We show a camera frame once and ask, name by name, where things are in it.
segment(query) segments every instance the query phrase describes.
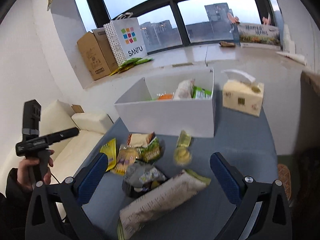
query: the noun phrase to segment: cable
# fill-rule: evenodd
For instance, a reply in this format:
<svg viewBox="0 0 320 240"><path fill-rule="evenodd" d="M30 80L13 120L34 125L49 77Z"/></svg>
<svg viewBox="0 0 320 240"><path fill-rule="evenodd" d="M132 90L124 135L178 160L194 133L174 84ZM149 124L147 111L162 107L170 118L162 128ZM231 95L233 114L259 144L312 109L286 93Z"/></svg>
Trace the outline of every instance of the cable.
<svg viewBox="0 0 320 240"><path fill-rule="evenodd" d="M55 178L55 180L58 182L58 183L60 183L58 180L57 180L57 178L51 173L51 175L52 175L52 177L54 177Z"/></svg>

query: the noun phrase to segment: blue gripper pad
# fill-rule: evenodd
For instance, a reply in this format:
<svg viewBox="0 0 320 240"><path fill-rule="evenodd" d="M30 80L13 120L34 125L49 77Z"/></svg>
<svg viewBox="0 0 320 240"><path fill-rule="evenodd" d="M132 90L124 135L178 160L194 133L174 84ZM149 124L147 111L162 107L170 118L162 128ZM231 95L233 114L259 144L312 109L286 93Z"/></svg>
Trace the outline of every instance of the blue gripper pad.
<svg viewBox="0 0 320 240"><path fill-rule="evenodd" d="M214 153L210 157L210 168L220 183L230 203L239 206L242 200L240 187L219 157Z"/></svg>
<svg viewBox="0 0 320 240"><path fill-rule="evenodd" d="M77 188L77 202L80 206L87 204L90 201L100 180L106 172L107 167L108 157L105 154L101 154L101 156L98 158L93 167L88 171L87 175L84 177L81 184Z"/></svg>

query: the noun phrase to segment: cream sofa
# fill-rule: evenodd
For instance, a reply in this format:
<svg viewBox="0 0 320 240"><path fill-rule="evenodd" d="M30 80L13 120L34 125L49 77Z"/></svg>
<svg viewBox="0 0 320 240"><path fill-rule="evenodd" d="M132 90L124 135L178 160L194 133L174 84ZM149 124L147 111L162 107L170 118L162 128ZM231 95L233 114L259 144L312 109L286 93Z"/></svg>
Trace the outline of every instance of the cream sofa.
<svg viewBox="0 0 320 240"><path fill-rule="evenodd" d="M61 141L50 147L50 149L55 150L55 153L52 155L54 166L51 168L51 172L59 182L75 174L95 145L112 126L112 121L107 114L74 114L69 105L58 100L42 110L39 127L40 135L75 126L80 129L77 137ZM9 171L11 168L17 168L22 158L24 157L17 157L15 149L13 148L1 166L1 193L5 194ZM51 178L51 183L57 183L53 177Z"/></svg>

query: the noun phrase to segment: bag handle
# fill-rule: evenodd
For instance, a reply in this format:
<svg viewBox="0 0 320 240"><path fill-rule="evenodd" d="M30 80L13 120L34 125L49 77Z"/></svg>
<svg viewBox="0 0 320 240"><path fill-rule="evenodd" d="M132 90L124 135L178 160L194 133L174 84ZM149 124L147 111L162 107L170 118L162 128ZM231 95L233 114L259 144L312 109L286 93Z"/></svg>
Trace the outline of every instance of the bag handle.
<svg viewBox="0 0 320 240"><path fill-rule="evenodd" d="M128 19L133 15L133 13L125 13L125 14L120 14L116 17L116 20L122 20L122 19Z"/></svg>

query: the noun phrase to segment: hand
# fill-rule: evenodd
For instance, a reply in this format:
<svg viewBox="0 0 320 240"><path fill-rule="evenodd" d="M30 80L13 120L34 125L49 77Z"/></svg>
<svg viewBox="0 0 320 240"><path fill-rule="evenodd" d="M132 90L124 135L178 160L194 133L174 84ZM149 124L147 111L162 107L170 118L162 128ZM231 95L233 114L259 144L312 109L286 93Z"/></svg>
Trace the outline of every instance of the hand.
<svg viewBox="0 0 320 240"><path fill-rule="evenodd" d="M32 184L29 178L29 166L35 166L39 164L40 160L38 158L28 157L23 159L18 166L18 173L17 173L17 183L22 187L22 189L27 191L32 191ZM53 167L53 160L49 158L48 164L50 167ZM48 168L48 172L43 178L43 181L46 185L51 183L51 171Z"/></svg>

